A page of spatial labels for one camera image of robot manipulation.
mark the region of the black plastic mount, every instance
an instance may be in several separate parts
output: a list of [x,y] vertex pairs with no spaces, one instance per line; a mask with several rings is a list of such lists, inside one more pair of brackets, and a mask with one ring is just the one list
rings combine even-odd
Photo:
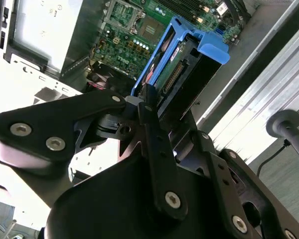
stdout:
[[266,129],[270,136],[286,138],[299,154],[299,114],[292,110],[275,113],[267,122]]
[[[146,100],[156,99],[155,93],[154,87],[149,86]],[[15,123],[28,125],[31,133],[13,134],[10,127]],[[51,137],[62,139],[64,149],[51,150],[46,145]],[[178,183],[168,135],[159,127],[156,108],[146,102],[131,104],[110,90],[1,113],[0,162],[32,174],[57,177],[67,169],[75,153],[104,143],[108,137],[121,140],[120,160],[141,149],[149,164],[156,209],[168,218],[183,220],[187,202]],[[177,210],[166,202],[167,192],[179,197],[181,205]]]
[[[211,138],[197,130],[191,113],[169,139],[159,125],[155,88],[146,86],[143,99],[125,100],[102,90],[0,114],[0,162],[36,175],[57,175],[75,153],[107,137],[121,141],[121,162],[58,200],[48,220],[51,238],[92,238],[108,227],[111,231],[102,235],[116,235],[112,238],[119,228],[122,237],[134,238],[184,238],[189,231],[195,235],[191,238],[285,239],[286,232],[299,238],[299,223],[235,152],[218,154]],[[18,122],[31,132],[13,134],[10,127]],[[47,147],[52,136],[64,140],[64,149]],[[172,148],[181,155],[178,167]],[[155,213],[145,207],[148,201]],[[114,213],[104,207],[108,202]],[[84,216],[91,208],[101,226],[92,220],[88,228],[81,218],[64,216]],[[219,231],[211,233],[216,225]]]

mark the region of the black metal bracket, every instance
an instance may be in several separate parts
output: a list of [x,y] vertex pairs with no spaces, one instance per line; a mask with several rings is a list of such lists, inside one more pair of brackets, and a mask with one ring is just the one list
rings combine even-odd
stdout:
[[299,223],[239,155],[232,150],[224,149],[219,156],[227,162],[228,167],[245,183],[244,189],[239,191],[239,198],[245,206],[245,211],[249,211],[246,207],[248,204],[257,209],[259,221],[254,226],[260,226],[263,238],[299,238]]
[[[147,89],[145,100],[153,102],[155,88]],[[16,123],[27,125],[29,134],[13,133],[11,127]],[[51,149],[47,145],[51,137],[57,137],[56,143],[64,147]],[[141,146],[142,156],[149,163],[157,211],[168,218],[184,220],[187,201],[178,182],[168,135],[160,129],[155,106],[136,100],[131,104],[117,93],[102,90],[0,114],[0,162],[36,175],[58,176],[75,153],[102,144],[107,138],[121,141],[120,149],[124,149],[121,159]]]

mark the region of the green circuit board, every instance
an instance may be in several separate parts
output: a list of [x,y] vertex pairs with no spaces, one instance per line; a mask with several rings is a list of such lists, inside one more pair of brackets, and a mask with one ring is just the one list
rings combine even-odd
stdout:
[[[201,0],[200,3],[202,10],[197,16],[193,15],[191,22],[203,31],[217,32],[221,26],[224,42],[233,43],[243,23],[232,26],[228,14],[215,14],[219,7],[215,0]],[[158,0],[112,0],[111,5],[93,60],[137,79],[170,20],[177,14]]]

